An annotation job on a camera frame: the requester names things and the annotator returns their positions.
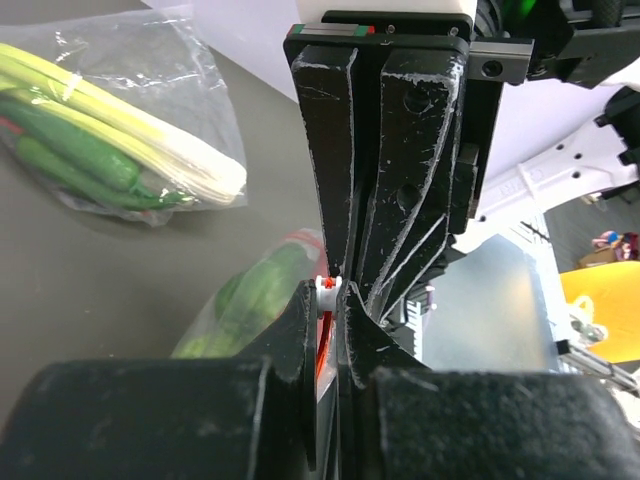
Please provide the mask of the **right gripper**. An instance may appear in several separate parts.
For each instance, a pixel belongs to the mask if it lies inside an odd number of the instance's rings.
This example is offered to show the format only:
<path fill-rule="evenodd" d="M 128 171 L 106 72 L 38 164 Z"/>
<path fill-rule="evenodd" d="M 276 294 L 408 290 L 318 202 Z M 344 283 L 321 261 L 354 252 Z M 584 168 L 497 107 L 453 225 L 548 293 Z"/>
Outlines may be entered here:
<path fill-rule="evenodd" d="M 464 232 L 478 200 L 503 84 L 530 41 L 503 40 L 493 10 L 327 11 L 284 52 L 298 93 L 332 276 L 354 273 L 379 320 L 429 265 L 427 245 Z"/>

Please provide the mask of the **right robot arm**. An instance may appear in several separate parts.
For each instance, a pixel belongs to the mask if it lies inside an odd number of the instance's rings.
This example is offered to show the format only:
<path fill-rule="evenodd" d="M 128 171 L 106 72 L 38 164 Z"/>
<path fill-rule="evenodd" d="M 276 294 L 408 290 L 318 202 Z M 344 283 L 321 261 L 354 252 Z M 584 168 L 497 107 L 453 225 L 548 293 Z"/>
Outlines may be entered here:
<path fill-rule="evenodd" d="M 639 179 L 635 1 L 300 1 L 284 51 L 328 271 L 381 318 L 537 212 Z"/>

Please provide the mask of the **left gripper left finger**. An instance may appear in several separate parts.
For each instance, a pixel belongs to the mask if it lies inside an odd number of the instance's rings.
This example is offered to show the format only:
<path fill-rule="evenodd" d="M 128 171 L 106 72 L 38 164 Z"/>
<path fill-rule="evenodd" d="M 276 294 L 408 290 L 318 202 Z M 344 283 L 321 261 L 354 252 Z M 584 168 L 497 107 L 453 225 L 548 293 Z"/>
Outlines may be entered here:
<path fill-rule="evenodd" d="M 316 288 L 240 353 L 39 371 L 1 432 L 5 479 L 304 479 L 316 454 Z"/>

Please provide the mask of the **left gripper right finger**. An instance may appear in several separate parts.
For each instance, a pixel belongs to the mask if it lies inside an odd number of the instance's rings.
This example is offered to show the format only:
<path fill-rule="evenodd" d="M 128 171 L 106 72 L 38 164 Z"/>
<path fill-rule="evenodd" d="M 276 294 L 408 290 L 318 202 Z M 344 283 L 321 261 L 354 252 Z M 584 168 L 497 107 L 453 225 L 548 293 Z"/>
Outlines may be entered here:
<path fill-rule="evenodd" d="M 594 378 L 435 372 L 345 283 L 336 304 L 343 479 L 635 479 L 639 444 Z"/>

